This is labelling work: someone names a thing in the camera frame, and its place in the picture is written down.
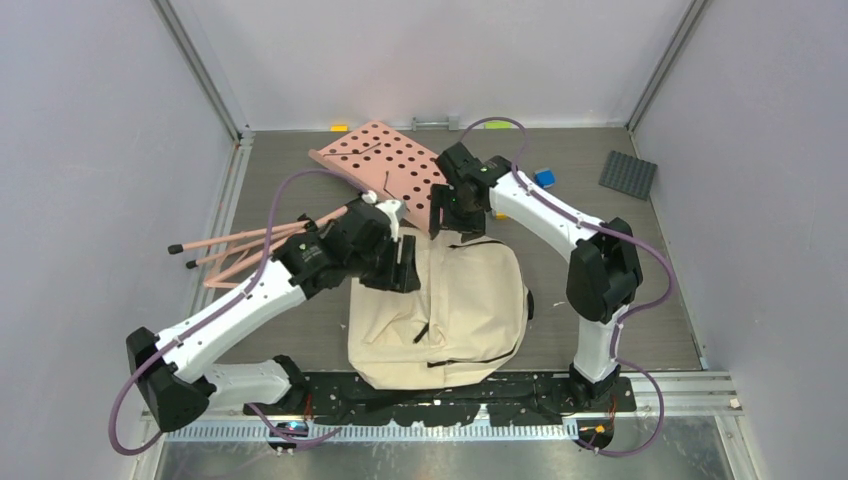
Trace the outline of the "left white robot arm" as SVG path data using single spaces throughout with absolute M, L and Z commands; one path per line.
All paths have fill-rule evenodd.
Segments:
M 159 429 L 177 431 L 210 408 L 247 403 L 298 412 L 307 398 L 296 370 L 281 360 L 222 365 L 219 358 L 274 317 L 356 278 L 395 293 L 419 289 L 415 242 L 402 234 L 403 201 L 349 202 L 322 225 L 309 218 L 241 284 L 200 313 L 158 333 L 140 327 L 126 347 L 132 383 Z

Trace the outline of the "cream canvas backpack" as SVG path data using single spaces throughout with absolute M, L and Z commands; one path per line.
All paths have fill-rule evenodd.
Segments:
M 532 310 L 514 251 L 483 236 L 435 239 L 414 228 L 421 286 L 401 294 L 351 284 L 350 365 L 379 390 L 477 384 L 512 359 Z

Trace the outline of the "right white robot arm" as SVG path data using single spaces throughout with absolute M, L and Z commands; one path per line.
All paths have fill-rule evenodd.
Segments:
M 611 395 L 620 374 L 613 344 L 616 323 L 642 284 L 641 264 L 630 225 L 585 216 L 533 181 L 502 156 L 476 158 L 460 142 L 435 159 L 443 183 L 431 188 L 429 234 L 460 233 L 465 241 L 486 233 L 495 210 L 517 221 L 567 262 L 565 294 L 579 316 L 578 348 L 569 366 L 574 403 L 596 410 Z

